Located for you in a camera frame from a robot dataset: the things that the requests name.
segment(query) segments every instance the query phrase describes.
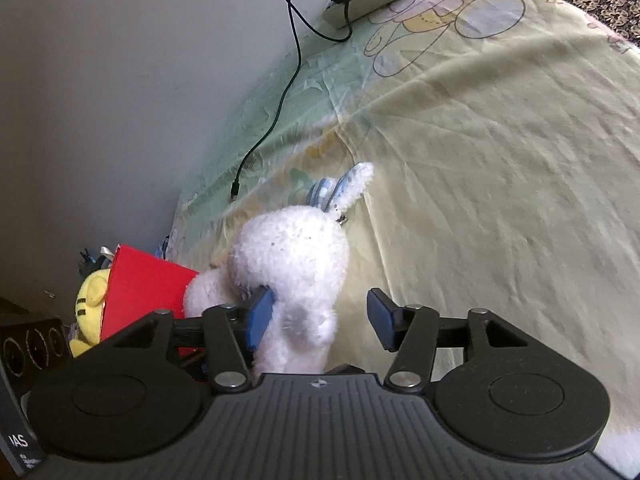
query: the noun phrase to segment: white stuffed animal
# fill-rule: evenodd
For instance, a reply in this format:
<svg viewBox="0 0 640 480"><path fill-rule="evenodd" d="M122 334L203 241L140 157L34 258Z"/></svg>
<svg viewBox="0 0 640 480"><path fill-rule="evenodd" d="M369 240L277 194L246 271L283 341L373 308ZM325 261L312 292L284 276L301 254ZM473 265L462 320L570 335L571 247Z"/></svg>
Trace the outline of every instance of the white stuffed animal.
<svg viewBox="0 0 640 480"><path fill-rule="evenodd" d="M255 353L255 377L322 373L337 329L334 303L349 261L349 244L338 220L372 176L373 165L362 162L338 182L322 179L309 192L308 205L249 220L232 244L226 266L203 272L189 284L185 316L237 303L258 286L268 286L275 302Z"/></svg>

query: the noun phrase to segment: red object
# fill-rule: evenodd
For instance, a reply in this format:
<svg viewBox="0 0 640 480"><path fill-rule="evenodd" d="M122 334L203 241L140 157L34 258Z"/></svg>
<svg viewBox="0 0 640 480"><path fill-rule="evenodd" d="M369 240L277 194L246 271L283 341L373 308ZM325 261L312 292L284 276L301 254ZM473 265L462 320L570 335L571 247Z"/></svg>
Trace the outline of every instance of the red object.
<svg viewBox="0 0 640 480"><path fill-rule="evenodd" d="M157 308L183 318L182 298L195 270L161 260L126 245L116 251L109 274L100 340Z"/></svg>

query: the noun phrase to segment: round black disc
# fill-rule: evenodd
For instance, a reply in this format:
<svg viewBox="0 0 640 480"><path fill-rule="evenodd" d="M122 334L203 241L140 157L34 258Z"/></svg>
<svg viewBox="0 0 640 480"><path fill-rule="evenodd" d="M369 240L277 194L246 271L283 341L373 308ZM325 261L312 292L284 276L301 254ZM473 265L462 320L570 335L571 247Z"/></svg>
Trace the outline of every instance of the round black disc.
<svg viewBox="0 0 640 480"><path fill-rule="evenodd" d="M196 383L138 349L110 349L50 373L28 403L49 447L86 460L125 460L167 446L200 412Z"/></svg>
<svg viewBox="0 0 640 480"><path fill-rule="evenodd" d="M609 397L587 371L552 351L495 348L445 375L435 407L463 440L518 460L554 460L593 449Z"/></svg>

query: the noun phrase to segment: black speaker box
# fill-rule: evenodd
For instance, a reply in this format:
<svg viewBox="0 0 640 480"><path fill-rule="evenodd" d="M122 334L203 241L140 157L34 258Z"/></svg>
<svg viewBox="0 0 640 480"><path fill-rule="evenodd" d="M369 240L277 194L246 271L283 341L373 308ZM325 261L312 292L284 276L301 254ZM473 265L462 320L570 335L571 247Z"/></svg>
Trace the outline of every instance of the black speaker box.
<svg viewBox="0 0 640 480"><path fill-rule="evenodd" d="M70 359L59 319L0 316L0 450L17 476L44 458L26 403L41 374Z"/></svg>

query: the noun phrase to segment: gray wall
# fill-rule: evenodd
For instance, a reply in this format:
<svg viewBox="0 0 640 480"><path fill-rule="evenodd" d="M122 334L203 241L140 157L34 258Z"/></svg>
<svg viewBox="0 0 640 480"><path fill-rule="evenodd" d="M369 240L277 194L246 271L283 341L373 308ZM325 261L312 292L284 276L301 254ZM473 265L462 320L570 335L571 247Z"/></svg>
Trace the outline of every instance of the gray wall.
<svg viewBox="0 0 640 480"><path fill-rule="evenodd" d="M152 250L291 47L281 0L0 0L0 296L69 319L80 249Z"/></svg>

